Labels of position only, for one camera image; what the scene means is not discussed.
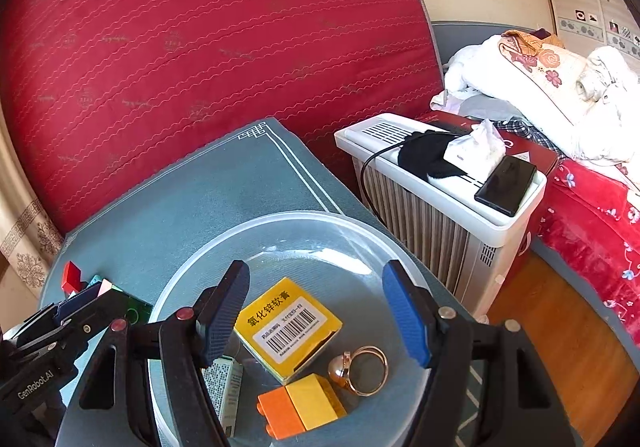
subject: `white radiator heater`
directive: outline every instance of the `white radiator heater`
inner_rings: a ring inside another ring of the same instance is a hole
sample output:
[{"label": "white radiator heater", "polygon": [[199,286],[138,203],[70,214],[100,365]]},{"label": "white radiator heater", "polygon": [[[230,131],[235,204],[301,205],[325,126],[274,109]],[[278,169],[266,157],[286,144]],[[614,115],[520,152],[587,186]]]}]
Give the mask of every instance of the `white radiator heater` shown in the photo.
[{"label": "white radiator heater", "polygon": [[[362,164],[373,153],[426,130],[441,131],[417,120],[382,114],[340,130],[335,141],[353,157],[360,182]],[[476,180],[464,176],[425,182],[398,167],[398,151],[387,151],[367,166],[364,184],[371,201],[394,236],[475,318],[486,318],[529,217],[542,200],[545,175],[536,172],[511,218],[474,200],[481,186]]]}]

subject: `beige curtain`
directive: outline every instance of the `beige curtain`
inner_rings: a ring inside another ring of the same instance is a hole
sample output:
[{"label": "beige curtain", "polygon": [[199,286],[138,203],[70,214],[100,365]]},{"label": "beige curtain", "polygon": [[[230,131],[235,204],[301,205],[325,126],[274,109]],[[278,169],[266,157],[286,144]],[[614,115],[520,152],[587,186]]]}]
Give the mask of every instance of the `beige curtain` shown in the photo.
[{"label": "beige curtain", "polygon": [[36,198],[15,154],[0,107],[0,252],[39,296],[62,237]]}]

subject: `transparent round tray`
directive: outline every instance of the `transparent round tray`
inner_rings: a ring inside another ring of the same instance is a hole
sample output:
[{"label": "transparent round tray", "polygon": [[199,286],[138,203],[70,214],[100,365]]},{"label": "transparent round tray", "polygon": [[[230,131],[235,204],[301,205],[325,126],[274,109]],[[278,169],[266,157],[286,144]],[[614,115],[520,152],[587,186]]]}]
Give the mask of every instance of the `transparent round tray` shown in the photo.
[{"label": "transparent round tray", "polygon": [[[401,445],[429,374],[407,356],[382,291],[382,268],[390,259],[399,259],[414,283],[427,287],[407,253],[379,231],[345,216],[287,212],[255,218],[212,239],[194,253],[165,287],[151,321],[165,319],[178,308],[192,305],[204,288],[218,283],[234,259],[245,261],[251,272],[245,305],[288,277],[342,321],[340,332],[303,375],[318,373],[327,377],[328,363],[334,356],[374,345],[388,358],[389,377],[385,387],[368,398],[336,388],[349,413],[346,417],[302,436],[276,441],[267,435],[265,418],[257,412],[256,403],[258,395],[280,384],[232,335],[225,353],[242,364],[244,373],[231,445]],[[159,361],[150,361],[149,369],[159,428],[172,446],[179,447]]]}]

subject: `gold ring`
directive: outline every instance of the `gold ring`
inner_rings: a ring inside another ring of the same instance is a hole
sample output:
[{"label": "gold ring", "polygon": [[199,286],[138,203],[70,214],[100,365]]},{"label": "gold ring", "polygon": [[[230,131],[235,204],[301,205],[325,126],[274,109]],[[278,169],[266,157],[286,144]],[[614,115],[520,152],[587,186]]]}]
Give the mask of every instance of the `gold ring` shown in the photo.
[{"label": "gold ring", "polygon": [[[373,355],[377,357],[385,366],[385,375],[382,378],[382,382],[378,385],[376,389],[371,391],[370,393],[364,393],[354,387],[351,382],[350,371],[351,371],[351,363],[358,355],[364,355],[368,353],[369,355]],[[376,348],[375,346],[363,346],[362,348],[358,348],[353,353],[350,351],[345,351],[343,354],[334,357],[334,359],[329,363],[329,378],[331,378],[337,385],[341,388],[351,391],[355,393],[359,397],[370,397],[371,395],[375,395],[382,386],[385,385],[386,378],[389,376],[389,364],[386,361],[386,355],[380,348]]]}]

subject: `yellow box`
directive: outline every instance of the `yellow box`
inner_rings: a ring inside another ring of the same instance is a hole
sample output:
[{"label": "yellow box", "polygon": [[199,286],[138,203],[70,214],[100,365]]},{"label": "yellow box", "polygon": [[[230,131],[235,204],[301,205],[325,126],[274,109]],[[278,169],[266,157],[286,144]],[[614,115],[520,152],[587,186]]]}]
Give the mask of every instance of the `yellow box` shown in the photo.
[{"label": "yellow box", "polygon": [[285,386],[306,430],[347,415],[327,379],[311,374]]},{"label": "yellow box", "polygon": [[244,308],[235,326],[244,346],[283,385],[340,328],[340,319],[287,277]]}]

